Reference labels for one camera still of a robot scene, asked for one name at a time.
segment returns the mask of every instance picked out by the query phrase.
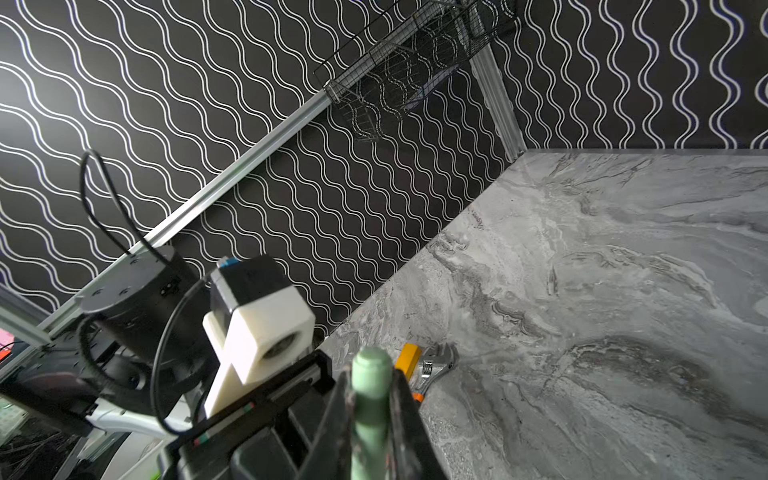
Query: wire basket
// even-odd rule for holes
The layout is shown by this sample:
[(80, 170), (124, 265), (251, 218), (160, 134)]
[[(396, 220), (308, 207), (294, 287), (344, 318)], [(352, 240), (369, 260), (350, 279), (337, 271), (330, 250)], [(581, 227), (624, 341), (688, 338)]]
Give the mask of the wire basket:
[[(375, 141), (490, 41), (512, 28), (514, 0), (474, 0), (463, 5), (427, 0), (395, 2), (351, 38), (314, 74), (356, 139)], [(363, 50), (382, 20), (412, 14), (347, 65), (350, 46)]]

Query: yellow object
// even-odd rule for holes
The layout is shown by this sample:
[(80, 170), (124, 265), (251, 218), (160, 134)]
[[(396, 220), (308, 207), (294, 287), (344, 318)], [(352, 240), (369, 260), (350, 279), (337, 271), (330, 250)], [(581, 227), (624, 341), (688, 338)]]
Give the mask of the yellow object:
[(406, 343), (402, 350), (400, 350), (400, 356), (397, 357), (395, 368), (403, 372), (406, 375), (406, 380), (409, 382), (421, 355), (422, 349), (412, 343)]

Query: wavy pattern wallpaper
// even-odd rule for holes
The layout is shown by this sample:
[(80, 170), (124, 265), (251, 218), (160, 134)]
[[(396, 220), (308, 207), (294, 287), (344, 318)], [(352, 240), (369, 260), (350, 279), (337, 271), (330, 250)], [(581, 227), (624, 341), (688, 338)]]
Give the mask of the wavy pattern wallpaper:
[(529, 148), (768, 147), (768, 8), (518, 0), (494, 50)]
[[(149, 231), (316, 93), (315, 66), (389, 5), (3, 2), (0, 282), (52, 311), (118, 257), (78, 201), (86, 146)], [(382, 36), (404, 8), (383, 19)], [(331, 325), (504, 165), (461, 71), (375, 145), (321, 115), (174, 244), (200, 269), (223, 255), (279, 257)], [(96, 215), (133, 244), (101, 180), (88, 183)]]
[(459, 71), (376, 143), (329, 109), (171, 243), (200, 272), (276, 257), (327, 334), (507, 167), (482, 102)]

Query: gray marble surface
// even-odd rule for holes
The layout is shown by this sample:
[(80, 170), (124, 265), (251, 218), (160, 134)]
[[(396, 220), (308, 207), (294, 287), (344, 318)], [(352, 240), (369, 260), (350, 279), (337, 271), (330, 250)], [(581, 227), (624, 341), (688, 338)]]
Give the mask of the gray marble surface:
[(450, 477), (768, 478), (768, 155), (526, 154), (323, 345), (453, 341)]

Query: white plastic part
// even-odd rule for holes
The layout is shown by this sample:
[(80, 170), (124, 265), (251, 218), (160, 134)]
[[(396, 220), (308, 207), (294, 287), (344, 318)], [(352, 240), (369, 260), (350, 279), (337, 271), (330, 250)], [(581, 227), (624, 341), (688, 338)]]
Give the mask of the white plastic part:
[(224, 364), (224, 340), (227, 338), (227, 334), (213, 312), (208, 312), (203, 317), (203, 330), (210, 340), (210, 345), (214, 348), (219, 363)]
[[(163, 438), (168, 433), (160, 427), (153, 415), (142, 415), (131, 412), (107, 400), (96, 400), (96, 409), (85, 417), (94, 427), (106, 432), (136, 432)], [(192, 426), (190, 421), (190, 408), (182, 396), (174, 409), (165, 419), (168, 425), (176, 430), (187, 430)]]
[[(125, 445), (128, 443), (129, 440), (131, 440), (131, 437), (128, 437), (126, 441), (123, 443)], [(147, 480), (148, 478), (155, 478), (153, 475), (156, 475), (157, 472), (160, 470), (157, 467), (157, 458), (160, 456), (160, 453), (163, 451), (166, 445), (171, 443), (173, 441), (173, 437), (169, 437), (167, 439), (162, 440), (154, 440), (152, 442), (148, 442), (141, 450), (141, 459), (139, 459), (137, 462), (134, 462), (132, 467), (128, 469), (127, 472), (125, 472), (119, 480)], [(138, 439), (135, 444), (137, 447), (141, 447), (141, 440)], [(118, 453), (115, 454), (114, 457), (117, 457), (120, 453), (122, 453), (122, 447), (118, 449)], [(125, 455), (130, 459), (130, 453), (126, 453)], [(101, 480), (111, 480), (114, 478), (113, 475), (109, 471), (109, 468), (113, 466), (113, 463), (109, 464), (108, 470), (104, 472), (104, 475), (101, 477)]]
[(222, 362), (219, 371), (216, 372), (214, 383), (210, 386), (210, 390), (208, 391), (208, 397), (206, 397), (205, 403), (203, 404), (205, 416), (211, 417), (212, 415), (216, 415), (229, 404), (241, 398), (259, 385), (261, 385), (261, 382), (253, 382), (243, 385), (232, 364)]
[[(314, 326), (315, 315), (299, 290), (287, 286), (232, 313), (224, 355), (243, 384), (262, 382), (290, 365), (312, 345)], [(278, 342), (288, 338), (293, 340), (284, 350), (266, 356)]]

